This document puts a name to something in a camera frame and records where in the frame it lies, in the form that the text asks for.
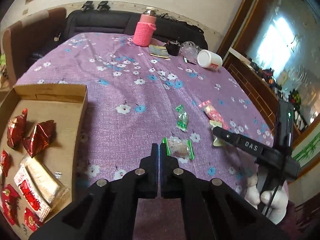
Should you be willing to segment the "white gloved right hand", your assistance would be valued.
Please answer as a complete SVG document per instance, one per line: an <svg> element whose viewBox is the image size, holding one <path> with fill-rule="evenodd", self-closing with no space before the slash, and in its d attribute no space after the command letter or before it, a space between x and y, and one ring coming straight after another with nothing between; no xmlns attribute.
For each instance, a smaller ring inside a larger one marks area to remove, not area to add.
<svg viewBox="0 0 320 240"><path fill-rule="evenodd" d="M245 200L256 209L261 203L268 206L272 196L274 195L274 191L264 191L263 193L260 193L257 189L257 183L257 173L247 178L247 189L245 194ZM271 211L267 215L271 222L277 225L283 220L286 215L288 201L289 199L284 189L276 192L270 205Z"/></svg>

